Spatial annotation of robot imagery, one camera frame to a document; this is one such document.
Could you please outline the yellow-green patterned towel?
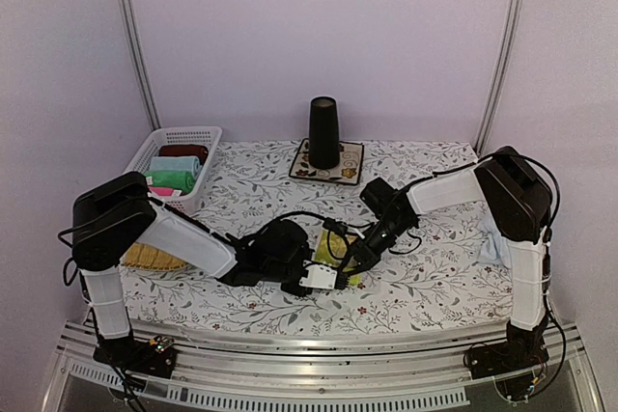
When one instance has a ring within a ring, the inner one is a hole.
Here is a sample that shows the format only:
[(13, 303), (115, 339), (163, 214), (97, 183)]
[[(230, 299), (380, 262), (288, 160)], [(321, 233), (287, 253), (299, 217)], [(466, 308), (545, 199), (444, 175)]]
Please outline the yellow-green patterned towel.
[[(352, 245), (357, 239), (358, 235), (356, 234), (346, 235), (346, 240), (349, 245)], [(346, 241), (341, 236), (331, 231), (322, 229), (320, 235), (316, 238), (312, 261), (337, 268), (344, 260), (347, 251), (348, 246), (346, 245)], [(356, 260), (351, 258), (348, 265), (345, 267), (345, 271), (351, 271), (357, 266), (358, 264)], [(350, 276), (348, 286), (352, 288), (364, 288), (361, 274)]]

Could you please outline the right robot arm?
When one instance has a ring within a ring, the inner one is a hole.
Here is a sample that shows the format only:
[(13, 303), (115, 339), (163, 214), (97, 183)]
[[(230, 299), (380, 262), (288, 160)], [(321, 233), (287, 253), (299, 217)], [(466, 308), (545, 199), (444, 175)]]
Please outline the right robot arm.
[(414, 179), (400, 189), (384, 179), (361, 193), (376, 224), (348, 245), (339, 272), (342, 280), (373, 268), (419, 218), (438, 209), (486, 203), (501, 246), (511, 263), (513, 306), (499, 361), (509, 370), (533, 358), (549, 321), (549, 244), (559, 208), (555, 178), (543, 180), (543, 164), (505, 146), (475, 162)]

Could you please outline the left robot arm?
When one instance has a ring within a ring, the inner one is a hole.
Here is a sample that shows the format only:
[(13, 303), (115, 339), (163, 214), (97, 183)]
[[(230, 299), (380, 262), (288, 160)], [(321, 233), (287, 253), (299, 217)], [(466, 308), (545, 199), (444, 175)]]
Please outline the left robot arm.
[(72, 206), (71, 257), (85, 283), (107, 353), (124, 368), (143, 360), (131, 330), (118, 266), (134, 244), (148, 245), (202, 269), (230, 287), (277, 282), (305, 296), (310, 250), (305, 231), (289, 220), (258, 233), (221, 234), (151, 196), (146, 180), (129, 172), (82, 195)]

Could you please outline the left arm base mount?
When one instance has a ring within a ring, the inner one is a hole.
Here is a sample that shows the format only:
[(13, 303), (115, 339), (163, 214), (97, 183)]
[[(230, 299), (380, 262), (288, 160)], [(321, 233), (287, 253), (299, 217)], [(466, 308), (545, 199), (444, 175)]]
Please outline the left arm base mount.
[(168, 337), (155, 336), (147, 342), (131, 334), (107, 340), (98, 336), (94, 360), (121, 372), (136, 372), (170, 379), (176, 366), (178, 350)]

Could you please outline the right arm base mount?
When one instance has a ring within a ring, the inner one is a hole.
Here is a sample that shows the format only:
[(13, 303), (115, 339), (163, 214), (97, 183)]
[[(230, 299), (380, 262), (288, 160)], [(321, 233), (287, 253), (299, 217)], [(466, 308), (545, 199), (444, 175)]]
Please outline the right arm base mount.
[(473, 379), (540, 367), (549, 359), (545, 338), (475, 343), (463, 355)]

